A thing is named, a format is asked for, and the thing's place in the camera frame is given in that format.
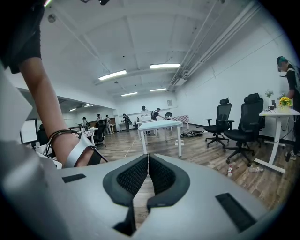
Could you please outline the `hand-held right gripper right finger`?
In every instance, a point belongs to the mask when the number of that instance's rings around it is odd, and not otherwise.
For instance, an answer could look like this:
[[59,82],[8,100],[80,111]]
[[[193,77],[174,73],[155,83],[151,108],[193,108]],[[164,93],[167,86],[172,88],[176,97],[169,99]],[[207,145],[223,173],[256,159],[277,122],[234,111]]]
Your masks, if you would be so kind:
[[190,187],[189,175],[178,166],[149,154],[149,176],[154,196],[147,200],[147,209],[175,205]]

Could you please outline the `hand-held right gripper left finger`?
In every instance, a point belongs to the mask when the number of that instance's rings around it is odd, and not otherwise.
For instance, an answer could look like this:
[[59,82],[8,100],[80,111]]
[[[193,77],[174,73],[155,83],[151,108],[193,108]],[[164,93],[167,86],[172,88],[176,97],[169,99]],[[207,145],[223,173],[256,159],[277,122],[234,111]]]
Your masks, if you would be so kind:
[[131,236],[136,231],[133,199],[148,175],[148,155],[143,154],[134,160],[110,171],[103,179],[103,187],[111,200],[127,207],[125,220],[113,228]]

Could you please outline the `person's right hand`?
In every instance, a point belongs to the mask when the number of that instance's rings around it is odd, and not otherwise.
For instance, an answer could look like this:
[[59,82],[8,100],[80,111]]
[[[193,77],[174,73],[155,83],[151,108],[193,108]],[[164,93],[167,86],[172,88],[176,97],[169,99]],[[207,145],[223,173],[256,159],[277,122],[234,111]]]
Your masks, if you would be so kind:
[[94,150],[84,137],[73,134],[61,134],[53,141],[57,160],[63,168],[87,166]]

